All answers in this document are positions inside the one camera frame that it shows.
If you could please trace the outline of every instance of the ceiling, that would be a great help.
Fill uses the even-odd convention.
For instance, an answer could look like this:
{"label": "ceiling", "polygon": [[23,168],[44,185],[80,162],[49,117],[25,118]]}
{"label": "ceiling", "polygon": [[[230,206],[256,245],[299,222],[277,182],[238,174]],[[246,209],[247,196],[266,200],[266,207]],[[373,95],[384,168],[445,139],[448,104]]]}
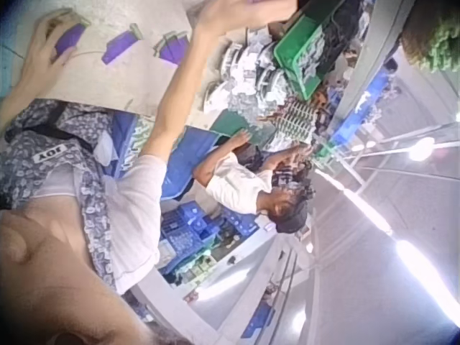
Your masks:
{"label": "ceiling", "polygon": [[[395,59],[402,94],[384,104],[378,130],[393,137],[455,121],[458,74],[420,71],[408,65],[402,51]],[[458,140],[459,127],[432,136],[437,142]],[[425,162],[396,154],[384,167],[460,179],[459,158],[458,148],[436,150]],[[382,160],[361,159],[356,170],[367,179],[372,171],[359,166],[376,167]],[[347,172],[337,179],[349,189],[359,187]],[[321,177],[313,182],[321,276],[314,344],[446,344],[457,328],[408,272],[394,241]],[[460,181],[379,172],[362,197],[429,258],[458,296]]]}

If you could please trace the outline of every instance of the white shirt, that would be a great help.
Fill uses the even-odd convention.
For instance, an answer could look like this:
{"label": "white shirt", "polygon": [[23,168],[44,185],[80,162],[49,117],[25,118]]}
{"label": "white shirt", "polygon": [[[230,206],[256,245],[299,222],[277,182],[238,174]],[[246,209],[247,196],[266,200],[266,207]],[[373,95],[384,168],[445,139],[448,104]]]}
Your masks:
{"label": "white shirt", "polygon": [[[111,224],[111,258],[117,293],[122,295],[142,280],[160,259],[160,198],[166,164],[155,156],[141,156],[120,180],[106,176],[106,199]],[[75,196],[80,170],[59,167],[34,198]]]}
{"label": "white shirt", "polygon": [[256,214],[259,192],[272,191],[272,175],[271,170],[254,174],[240,165],[231,152],[217,163],[206,192],[232,211]]}

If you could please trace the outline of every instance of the purple paper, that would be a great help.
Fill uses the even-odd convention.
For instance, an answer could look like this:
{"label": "purple paper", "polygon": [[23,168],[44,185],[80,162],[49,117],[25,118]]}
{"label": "purple paper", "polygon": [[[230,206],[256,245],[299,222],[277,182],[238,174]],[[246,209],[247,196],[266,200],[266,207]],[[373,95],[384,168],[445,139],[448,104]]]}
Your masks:
{"label": "purple paper", "polygon": [[138,40],[139,39],[136,37],[136,35],[131,31],[125,31],[117,37],[113,38],[112,41],[107,43],[107,50],[102,56],[103,63],[108,65]]}
{"label": "purple paper", "polygon": [[188,49],[187,36],[181,37],[180,39],[175,36],[175,39],[167,42],[167,46],[170,48],[175,63],[179,65],[185,57],[185,54]]}
{"label": "purple paper", "polygon": [[174,58],[173,52],[171,52],[171,49],[168,47],[168,44],[163,46],[163,48],[160,49],[160,59],[169,61],[170,63],[178,64]]}
{"label": "purple paper", "polygon": [[69,47],[75,47],[85,29],[86,26],[79,23],[67,30],[56,43],[56,58],[60,57]]}

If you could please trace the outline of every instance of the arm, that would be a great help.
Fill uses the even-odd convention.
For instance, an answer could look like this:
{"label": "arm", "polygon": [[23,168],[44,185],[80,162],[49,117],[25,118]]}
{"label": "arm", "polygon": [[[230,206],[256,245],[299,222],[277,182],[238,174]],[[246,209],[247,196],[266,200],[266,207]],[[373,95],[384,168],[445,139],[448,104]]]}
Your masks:
{"label": "arm", "polygon": [[20,87],[13,88],[11,93],[5,97],[0,106],[0,137],[3,135],[9,124],[26,109],[34,97],[27,94]]}
{"label": "arm", "polygon": [[[47,36],[50,22],[56,19],[60,24]],[[53,62],[56,43],[77,23],[78,18],[68,9],[47,14],[38,21],[22,67],[21,79],[1,103],[0,136],[21,111],[54,86],[64,64],[75,50],[74,47],[67,49]]]}
{"label": "arm", "polygon": [[141,155],[154,155],[168,161],[200,87],[207,58],[219,36],[242,27],[262,27],[269,22],[288,19],[296,9],[296,0],[210,1],[200,14],[188,53],[160,102],[155,127]]}
{"label": "arm", "polygon": [[261,171],[264,170],[276,170],[277,166],[281,162],[286,162],[288,160],[291,160],[294,158],[294,156],[297,155],[299,152],[299,146],[292,147],[290,149],[286,149],[284,151],[275,153],[274,155],[271,155],[270,157],[265,160],[263,166],[260,168]]}
{"label": "arm", "polygon": [[203,187],[208,187],[209,182],[214,176],[214,170],[216,169],[217,163],[236,148],[246,144],[250,138],[251,135],[248,131],[242,130],[238,132],[225,144],[211,152],[206,159],[195,168],[193,171],[193,178]]}
{"label": "arm", "polygon": [[201,76],[217,39],[197,29],[184,61],[175,72],[158,108],[155,127],[141,155],[154,155],[167,162],[175,140],[182,133],[201,85]]}
{"label": "arm", "polygon": [[276,170],[281,162],[292,164],[296,157],[307,157],[312,151],[313,148],[309,146],[298,145],[291,147],[290,149],[286,149],[268,157],[261,170]]}

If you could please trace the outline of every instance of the metal pole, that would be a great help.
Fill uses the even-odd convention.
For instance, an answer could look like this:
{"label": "metal pole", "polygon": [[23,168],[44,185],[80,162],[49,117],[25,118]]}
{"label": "metal pole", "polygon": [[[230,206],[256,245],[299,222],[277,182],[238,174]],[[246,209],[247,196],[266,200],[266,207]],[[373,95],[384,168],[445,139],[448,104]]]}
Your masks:
{"label": "metal pole", "polygon": [[294,271],[295,271],[295,266],[297,264],[297,258],[298,258],[298,255],[295,255],[293,271],[290,273],[289,287],[287,288],[285,300],[282,302],[282,307],[281,307],[281,310],[280,310],[280,316],[278,316],[275,329],[273,330],[272,338],[270,339],[270,342],[268,343],[268,345],[273,345],[274,344],[273,342],[275,341],[276,333],[278,332],[278,328],[280,327],[282,315],[285,312],[286,304],[288,304],[288,298],[289,298],[289,294],[290,294],[290,289],[293,286]]}
{"label": "metal pole", "polygon": [[401,175],[417,176],[419,178],[433,178],[436,180],[460,182],[460,178],[452,178],[450,176],[442,176],[442,175],[423,174],[421,172],[405,171],[405,170],[398,170],[398,169],[386,169],[382,167],[357,167],[357,168],[363,169],[363,170],[379,171],[382,173],[395,173],[395,174],[401,174]]}
{"label": "metal pole", "polygon": [[[439,144],[434,144],[434,149],[447,149],[450,147],[460,147],[460,141],[454,141],[454,142],[442,142]],[[406,147],[403,149],[389,149],[388,151],[380,151],[380,152],[373,152],[373,153],[366,153],[365,155],[362,155],[361,158],[363,157],[372,157],[372,156],[383,156],[383,155],[393,155],[395,153],[404,153],[404,152],[409,152],[412,149],[412,147]],[[352,158],[355,158],[356,156],[349,156],[345,157],[345,160],[350,160]]]}
{"label": "metal pole", "polygon": [[[392,146],[392,149],[395,149],[397,147],[399,142],[393,142],[393,146]],[[385,166],[385,164],[388,163],[388,161],[390,160],[391,156],[388,155],[386,157],[383,157],[383,160],[381,161],[381,163],[379,164],[378,168],[383,168]],[[370,176],[369,178],[366,180],[366,183],[363,184],[359,190],[356,192],[356,194],[361,194],[362,192],[364,192],[367,188],[367,186],[369,186],[369,184],[377,177],[377,174],[378,174],[378,170],[377,171],[374,171]]]}
{"label": "metal pole", "polygon": [[388,142],[394,142],[396,140],[400,141],[400,140],[406,140],[406,139],[413,139],[421,135],[426,137],[428,134],[432,134],[442,129],[448,129],[449,127],[458,127],[458,126],[459,126],[458,122],[451,122],[449,124],[441,124],[441,125],[436,125],[436,126],[425,127],[422,129],[417,129],[416,131],[397,135],[396,137],[383,139],[382,141],[378,142],[378,144],[385,144]]}
{"label": "metal pole", "polygon": [[[281,277],[281,281],[280,281],[280,286],[279,286],[279,288],[278,288],[278,291],[276,292],[275,299],[273,300],[273,308],[275,307],[276,302],[278,301],[278,298],[280,297],[281,287],[282,287],[282,284],[285,282],[286,273],[288,272],[289,261],[290,261],[290,257],[291,257],[292,254],[293,254],[293,250],[291,249],[290,252],[289,252],[289,256],[287,257],[287,262],[286,262],[285,270],[284,270],[283,273],[282,273],[282,277]],[[264,325],[263,325],[262,328],[260,329],[259,335],[257,336],[256,342],[254,343],[254,345],[259,345],[259,342],[261,341],[262,336],[264,335],[264,332],[265,332],[265,329],[266,329],[266,327],[267,327],[268,320],[269,320],[270,317],[271,317],[271,314],[272,314],[272,311],[270,311],[267,320],[265,320]]]}

